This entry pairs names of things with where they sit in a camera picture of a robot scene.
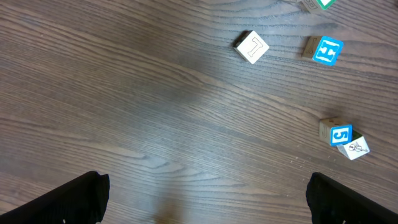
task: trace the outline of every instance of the green block face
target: green block face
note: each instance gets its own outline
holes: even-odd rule
[[[323,10],[328,9],[336,0],[317,0]]]

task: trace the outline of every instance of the blue square with number 5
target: blue square with number 5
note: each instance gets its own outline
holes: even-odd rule
[[[330,37],[322,37],[312,59],[325,65],[335,65],[344,43]]]
[[[337,126],[330,129],[330,145],[348,144],[353,140],[353,126],[351,124]]]

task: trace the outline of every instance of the wooden surface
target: wooden surface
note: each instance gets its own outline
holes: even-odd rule
[[[301,60],[311,35],[336,66]],[[395,0],[0,0],[0,213],[89,170],[103,223],[310,223],[312,172],[398,212],[397,85]],[[370,154],[319,140],[336,115]]]

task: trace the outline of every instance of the black object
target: black object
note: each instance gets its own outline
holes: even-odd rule
[[[313,173],[307,186],[313,224],[397,224],[398,215],[337,181]]]
[[[109,176],[95,171],[0,216],[2,224],[95,224],[109,199]]]

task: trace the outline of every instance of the alphabet block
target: alphabet block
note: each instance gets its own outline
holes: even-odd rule
[[[311,13],[327,10],[336,0],[303,0],[304,6]]]
[[[347,144],[352,141],[353,126],[340,118],[321,119],[319,137],[331,146]]]
[[[304,49],[303,57],[325,65],[335,65],[344,43],[326,36],[311,37]]]
[[[235,45],[235,50],[248,62],[254,64],[269,49],[256,31],[249,31]]]
[[[371,151],[366,143],[365,137],[357,131],[354,131],[353,141],[348,144],[339,145],[337,148],[344,154],[344,156],[351,160],[354,160],[359,156],[363,156]]]

